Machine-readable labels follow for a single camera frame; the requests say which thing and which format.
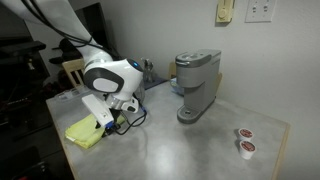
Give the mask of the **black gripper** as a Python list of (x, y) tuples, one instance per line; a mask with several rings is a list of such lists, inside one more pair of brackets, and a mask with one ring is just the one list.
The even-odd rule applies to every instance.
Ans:
[[(113, 120), (111, 121), (111, 124), (113, 126), (105, 129), (106, 136), (109, 136), (109, 135), (115, 133), (118, 129), (121, 128), (121, 125), (119, 125), (119, 124), (123, 123), (123, 116), (122, 116), (120, 110), (111, 109), (110, 112), (111, 112), (111, 115), (113, 118)], [(95, 128), (98, 129), (100, 127), (101, 127), (101, 125), (97, 122)]]

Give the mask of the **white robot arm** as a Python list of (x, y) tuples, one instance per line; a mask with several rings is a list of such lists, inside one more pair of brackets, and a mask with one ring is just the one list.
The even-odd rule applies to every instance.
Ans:
[(20, 18), (46, 25), (68, 39), (84, 60), (84, 84), (105, 94), (101, 100), (90, 94), (82, 102), (96, 118), (96, 129), (114, 129), (113, 111), (137, 113), (139, 101), (134, 97), (143, 79), (143, 69), (134, 60), (114, 60), (81, 23), (68, 0), (0, 0)]

